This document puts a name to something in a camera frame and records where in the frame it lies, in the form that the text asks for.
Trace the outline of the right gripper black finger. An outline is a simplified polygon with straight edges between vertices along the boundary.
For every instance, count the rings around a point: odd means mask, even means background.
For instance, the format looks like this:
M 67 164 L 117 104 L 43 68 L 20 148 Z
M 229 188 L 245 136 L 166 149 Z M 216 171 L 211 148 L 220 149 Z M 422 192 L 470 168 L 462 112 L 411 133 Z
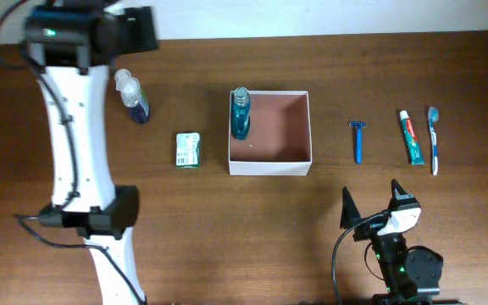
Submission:
M 405 209 L 416 208 L 416 198 L 407 193 L 396 179 L 391 180 L 391 200 L 389 203 L 390 211 L 402 211 Z
M 341 229 L 350 229 L 362 220 L 355 202 L 352 199 L 350 191 L 346 186 L 342 189 L 342 210 L 341 210 Z

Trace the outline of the green red toothpaste tube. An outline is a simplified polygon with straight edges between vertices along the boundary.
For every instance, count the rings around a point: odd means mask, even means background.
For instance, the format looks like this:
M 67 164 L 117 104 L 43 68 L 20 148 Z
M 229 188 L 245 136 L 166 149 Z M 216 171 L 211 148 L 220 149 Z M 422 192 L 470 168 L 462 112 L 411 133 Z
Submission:
M 424 156 L 413 128 L 413 122 L 410 119 L 408 112 L 406 110 L 402 110 L 399 113 L 399 116 L 411 165 L 424 165 Z

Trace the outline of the dark blue pump bottle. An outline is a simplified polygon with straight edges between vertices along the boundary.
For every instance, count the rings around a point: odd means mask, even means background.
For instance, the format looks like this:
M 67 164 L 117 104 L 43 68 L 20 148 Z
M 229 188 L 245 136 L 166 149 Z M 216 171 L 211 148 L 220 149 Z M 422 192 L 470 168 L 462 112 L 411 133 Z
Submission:
M 120 93 L 123 104 L 128 108 L 131 119 L 139 125 L 146 124 L 150 117 L 150 107 L 140 81 L 127 69 L 117 70 L 114 78 L 116 90 Z

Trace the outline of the teal mouthwash bottle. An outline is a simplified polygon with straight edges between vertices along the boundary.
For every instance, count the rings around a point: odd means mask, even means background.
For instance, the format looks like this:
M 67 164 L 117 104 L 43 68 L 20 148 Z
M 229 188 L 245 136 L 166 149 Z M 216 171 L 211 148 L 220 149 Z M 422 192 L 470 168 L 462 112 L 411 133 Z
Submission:
M 245 87 L 233 92 L 231 102 L 231 133 L 237 140 L 245 140 L 250 128 L 251 96 Z

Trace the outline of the green white soap packet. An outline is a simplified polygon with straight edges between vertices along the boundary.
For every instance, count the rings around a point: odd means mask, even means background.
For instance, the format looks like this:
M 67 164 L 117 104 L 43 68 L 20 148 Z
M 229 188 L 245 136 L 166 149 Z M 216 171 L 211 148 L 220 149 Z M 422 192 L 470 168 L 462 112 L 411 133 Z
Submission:
M 196 132 L 176 135 L 175 165 L 179 169 L 200 166 L 201 137 Z

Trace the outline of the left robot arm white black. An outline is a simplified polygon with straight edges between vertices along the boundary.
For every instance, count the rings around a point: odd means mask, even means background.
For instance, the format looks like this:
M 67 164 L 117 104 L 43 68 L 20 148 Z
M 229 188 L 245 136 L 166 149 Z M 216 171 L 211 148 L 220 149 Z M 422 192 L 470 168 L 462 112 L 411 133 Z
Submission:
M 144 304 L 132 246 L 139 191 L 112 181 L 104 104 L 116 58 L 157 48 L 153 10 L 50 1 L 33 8 L 24 30 L 25 60 L 42 90 L 53 148 L 52 199 L 37 221 L 77 232 L 103 303 Z

